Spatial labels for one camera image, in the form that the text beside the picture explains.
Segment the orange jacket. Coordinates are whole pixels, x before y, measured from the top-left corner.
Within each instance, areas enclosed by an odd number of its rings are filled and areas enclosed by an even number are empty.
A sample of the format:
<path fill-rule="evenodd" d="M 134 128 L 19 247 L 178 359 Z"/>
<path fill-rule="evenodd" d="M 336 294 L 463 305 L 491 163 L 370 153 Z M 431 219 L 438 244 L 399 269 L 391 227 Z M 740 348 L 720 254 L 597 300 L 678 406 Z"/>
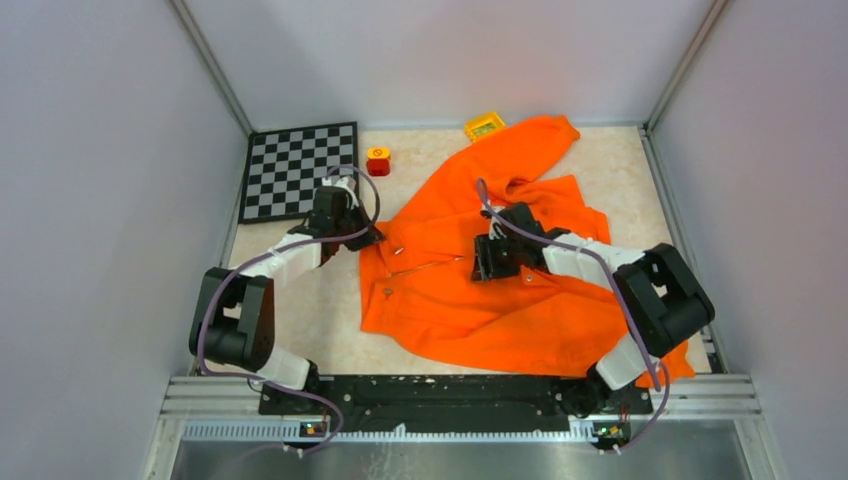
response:
<path fill-rule="evenodd" d="M 569 277 L 521 269 L 474 282 L 474 238 L 489 230 L 476 184 L 496 206 L 523 202 L 546 229 L 603 243 L 608 219 L 587 206 L 573 176 L 546 173 L 578 140 L 564 116 L 524 120 L 448 158 L 361 251 L 364 331 L 438 362 L 581 378 L 626 334 L 614 295 Z"/>

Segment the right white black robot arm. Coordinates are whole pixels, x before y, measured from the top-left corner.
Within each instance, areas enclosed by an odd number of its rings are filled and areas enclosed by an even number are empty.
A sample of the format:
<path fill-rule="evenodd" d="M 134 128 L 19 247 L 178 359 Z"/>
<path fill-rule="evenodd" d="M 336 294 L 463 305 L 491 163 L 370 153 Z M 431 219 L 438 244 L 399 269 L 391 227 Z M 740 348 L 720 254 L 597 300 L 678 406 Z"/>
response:
<path fill-rule="evenodd" d="M 661 358 L 709 325 L 715 307 L 679 251 L 667 243 L 639 250 L 615 247 L 568 229 L 545 229 L 530 207 L 484 204 L 487 233 L 474 239 L 474 282 L 519 275 L 528 268 L 573 278 L 614 294 L 627 332 L 587 372 L 586 397 L 612 412 L 626 386 L 656 373 Z"/>

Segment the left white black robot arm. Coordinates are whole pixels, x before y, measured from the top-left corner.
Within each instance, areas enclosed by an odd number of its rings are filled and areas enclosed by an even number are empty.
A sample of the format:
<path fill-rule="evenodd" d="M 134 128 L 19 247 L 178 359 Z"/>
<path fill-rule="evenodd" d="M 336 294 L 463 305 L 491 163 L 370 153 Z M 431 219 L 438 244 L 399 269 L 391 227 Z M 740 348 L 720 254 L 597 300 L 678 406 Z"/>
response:
<path fill-rule="evenodd" d="M 283 401 L 297 413 L 319 404 L 312 364 L 275 344 L 275 291 L 326 264 L 340 247 L 355 252 L 384 240 L 369 220 L 347 177 L 326 180 L 314 192 L 313 209 L 270 249 L 234 268 L 204 274 L 188 340 L 199 361 L 238 367 L 255 381 L 283 387 Z"/>

